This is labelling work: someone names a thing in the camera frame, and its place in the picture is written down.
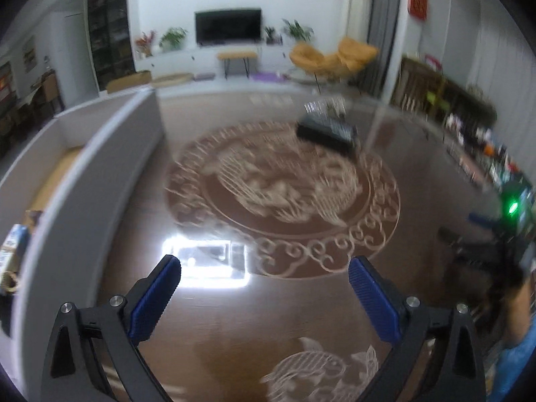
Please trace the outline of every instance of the metal bolt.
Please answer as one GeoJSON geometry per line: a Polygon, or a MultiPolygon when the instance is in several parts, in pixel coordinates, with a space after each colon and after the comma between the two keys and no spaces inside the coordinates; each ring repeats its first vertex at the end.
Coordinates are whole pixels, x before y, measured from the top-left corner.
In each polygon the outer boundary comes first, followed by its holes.
{"type": "Polygon", "coordinates": [[[411,308],[417,308],[421,304],[421,301],[418,297],[409,296],[406,299],[406,304],[408,304],[411,308]]]}
{"type": "Polygon", "coordinates": [[[465,304],[456,305],[456,310],[458,310],[458,313],[461,313],[461,314],[469,313],[469,307],[465,304]]]}
{"type": "Polygon", "coordinates": [[[61,306],[60,310],[62,310],[62,313],[68,313],[69,311],[72,310],[72,304],[70,302],[65,302],[61,306]]]}
{"type": "Polygon", "coordinates": [[[110,305],[112,307],[118,307],[123,303],[123,297],[121,295],[115,295],[110,298],[110,305]]]}

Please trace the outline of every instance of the green light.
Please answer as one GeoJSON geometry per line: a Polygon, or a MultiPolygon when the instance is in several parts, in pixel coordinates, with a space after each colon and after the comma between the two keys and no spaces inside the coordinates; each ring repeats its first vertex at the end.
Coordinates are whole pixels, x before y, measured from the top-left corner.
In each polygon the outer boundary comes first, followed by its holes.
{"type": "Polygon", "coordinates": [[[517,206],[518,206],[517,202],[513,202],[510,208],[508,209],[508,213],[509,214],[514,213],[517,210],[517,206]]]}

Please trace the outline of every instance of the purple mat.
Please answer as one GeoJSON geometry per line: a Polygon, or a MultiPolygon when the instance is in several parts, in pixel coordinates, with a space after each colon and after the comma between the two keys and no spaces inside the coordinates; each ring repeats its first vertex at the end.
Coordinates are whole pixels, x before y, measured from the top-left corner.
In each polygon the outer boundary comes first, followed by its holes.
{"type": "Polygon", "coordinates": [[[285,83],[287,81],[283,76],[278,76],[275,72],[257,72],[251,74],[251,78],[264,83],[285,83]]]}

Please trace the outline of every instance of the potted plant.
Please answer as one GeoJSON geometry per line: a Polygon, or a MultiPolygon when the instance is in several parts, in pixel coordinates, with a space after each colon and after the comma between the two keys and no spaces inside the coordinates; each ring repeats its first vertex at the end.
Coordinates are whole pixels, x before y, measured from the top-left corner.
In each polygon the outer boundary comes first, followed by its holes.
{"type": "Polygon", "coordinates": [[[303,27],[299,25],[298,21],[294,20],[294,23],[288,22],[286,19],[283,19],[285,26],[283,27],[283,33],[291,37],[295,41],[305,41],[308,42],[311,40],[311,34],[314,33],[313,29],[310,27],[303,27]]]}
{"type": "Polygon", "coordinates": [[[273,45],[275,43],[275,38],[273,37],[275,34],[275,27],[266,26],[264,31],[266,32],[266,44],[273,45]]]}
{"type": "Polygon", "coordinates": [[[156,31],[151,30],[149,36],[147,36],[145,33],[142,33],[141,37],[136,39],[136,45],[138,45],[138,48],[146,57],[153,55],[153,53],[151,52],[151,44],[154,41],[155,36],[156,31]]]}
{"type": "Polygon", "coordinates": [[[160,39],[160,47],[168,50],[179,49],[187,33],[181,27],[171,27],[160,39]]]}

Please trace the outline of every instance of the black television screen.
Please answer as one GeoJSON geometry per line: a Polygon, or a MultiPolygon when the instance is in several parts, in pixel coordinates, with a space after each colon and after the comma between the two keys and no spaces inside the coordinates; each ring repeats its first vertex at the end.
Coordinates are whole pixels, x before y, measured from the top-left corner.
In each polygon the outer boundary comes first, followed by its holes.
{"type": "Polygon", "coordinates": [[[199,45],[260,40],[260,9],[196,12],[196,42],[199,45]]]}

